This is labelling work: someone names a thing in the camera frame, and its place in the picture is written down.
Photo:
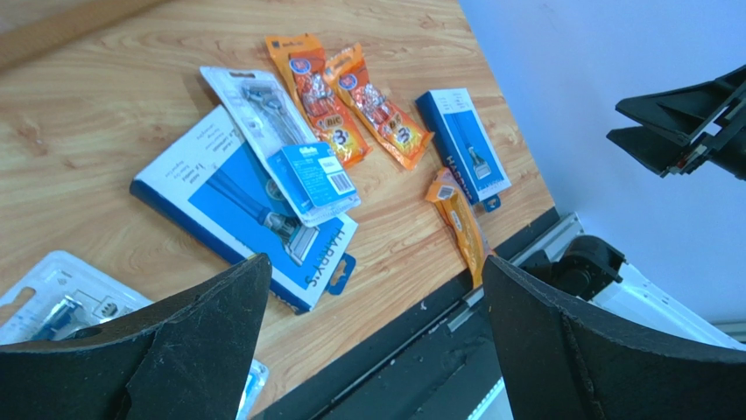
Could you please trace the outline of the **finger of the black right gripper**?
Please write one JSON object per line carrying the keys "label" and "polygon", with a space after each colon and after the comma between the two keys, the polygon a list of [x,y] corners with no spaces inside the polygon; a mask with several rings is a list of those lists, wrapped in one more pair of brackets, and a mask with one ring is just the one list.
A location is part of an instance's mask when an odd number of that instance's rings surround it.
{"label": "finger of the black right gripper", "polygon": [[663,178],[706,162],[745,179],[745,67],[691,87],[623,99],[616,111],[637,125],[607,139]]}

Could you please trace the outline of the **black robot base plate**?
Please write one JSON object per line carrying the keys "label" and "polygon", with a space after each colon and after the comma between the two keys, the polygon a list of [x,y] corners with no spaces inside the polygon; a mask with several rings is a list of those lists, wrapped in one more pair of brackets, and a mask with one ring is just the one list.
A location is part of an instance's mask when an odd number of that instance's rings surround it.
{"label": "black robot base plate", "polygon": [[[496,249],[539,277],[599,290],[624,254],[549,210]],[[465,419],[500,382],[480,292],[460,274],[259,413],[262,419]]]}

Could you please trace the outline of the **Gillette razor blister pack front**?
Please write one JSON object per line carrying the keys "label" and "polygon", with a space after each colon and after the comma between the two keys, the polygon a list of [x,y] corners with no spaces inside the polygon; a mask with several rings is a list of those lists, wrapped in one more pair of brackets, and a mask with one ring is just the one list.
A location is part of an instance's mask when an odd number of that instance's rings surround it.
{"label": "Gillette razor blister pack front", "polygon": [[[4,345],[35,340],[63,340],[72,333],[128,315],[156,302],[64,251],[37,263],[1,298],[8,309],[17,298],[25,303],[9,311],[1,324]],[[266,371],[254,361],[245,382],[237,419],[250,410]]]}

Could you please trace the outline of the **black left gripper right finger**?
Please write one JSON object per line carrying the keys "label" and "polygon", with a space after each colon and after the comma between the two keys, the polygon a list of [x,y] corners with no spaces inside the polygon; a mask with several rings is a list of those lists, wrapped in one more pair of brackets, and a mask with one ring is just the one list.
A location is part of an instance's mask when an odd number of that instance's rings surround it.
{"label": "black left gripper right finger", "polygon": [[498,256],[482,279],[514,418],[744,418],[743,351],[618,317]]}

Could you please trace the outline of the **large blue Harry's razor box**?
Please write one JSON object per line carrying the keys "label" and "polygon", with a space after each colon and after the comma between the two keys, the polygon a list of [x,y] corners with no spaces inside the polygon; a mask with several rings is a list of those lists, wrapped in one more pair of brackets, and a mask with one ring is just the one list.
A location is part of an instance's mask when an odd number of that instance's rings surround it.
{"label": "large blue Harry's razor box", "polygon": [[303,225],[223,106],[138,173],[130,193],[228,263],[269,256],[271,293],[296,313],[340,295],[356,265],[346,250],[357,223],[344,214]]}

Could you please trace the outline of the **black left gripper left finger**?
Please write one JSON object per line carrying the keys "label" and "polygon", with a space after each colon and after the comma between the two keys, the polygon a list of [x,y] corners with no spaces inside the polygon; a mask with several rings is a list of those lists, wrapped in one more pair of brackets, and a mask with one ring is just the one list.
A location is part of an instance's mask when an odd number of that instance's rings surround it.
{"label": "black left gripper left finger", "polygon": [[234,418],[271,273],[269,257],[256,254],[62,340],[2,346],[2,418]]}

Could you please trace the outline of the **small blue Harry's razor box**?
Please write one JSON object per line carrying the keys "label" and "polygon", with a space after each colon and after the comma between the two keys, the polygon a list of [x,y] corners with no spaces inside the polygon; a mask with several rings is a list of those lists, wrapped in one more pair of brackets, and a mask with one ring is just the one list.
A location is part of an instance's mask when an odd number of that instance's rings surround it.
{"label": "small blue Harry's razor box", "polygon": [[464,87],[433,89],[416,101],[440,159],[455,177],[472,206],[497,210],[499,194],[511,187],[510,179]]}

